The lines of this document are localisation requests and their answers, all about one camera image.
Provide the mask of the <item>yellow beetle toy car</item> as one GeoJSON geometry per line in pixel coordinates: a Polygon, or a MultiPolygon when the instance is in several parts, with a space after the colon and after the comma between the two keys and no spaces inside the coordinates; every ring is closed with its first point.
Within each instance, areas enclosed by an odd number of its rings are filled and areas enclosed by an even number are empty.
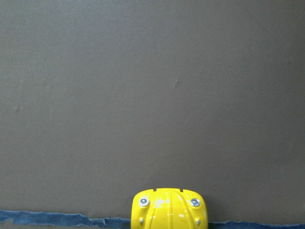
{"type": "Polygon", "coordinates": [[[207,229],[203,197],[188,189],[157,188],[137,193],[132,201],[132,229],[207,229]]]}

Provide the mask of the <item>torn blue tape strip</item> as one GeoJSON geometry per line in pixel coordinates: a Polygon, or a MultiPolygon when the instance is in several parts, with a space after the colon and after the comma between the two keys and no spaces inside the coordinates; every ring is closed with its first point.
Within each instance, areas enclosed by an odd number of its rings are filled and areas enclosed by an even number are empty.
{"type": "MultiPolygon", "coordinates": [[[[31,212],[1,210],[0,221],[11,221],[17,225],[52,225],[59,227],[88,227],[103,229],[129,229],[130,220],[125,218],[89,218],[83,214],[54,212],[31,212]]],[[[275,225],[257,222],[209,222],[210,229],[303,229],[304,224],[275,225]]]]}

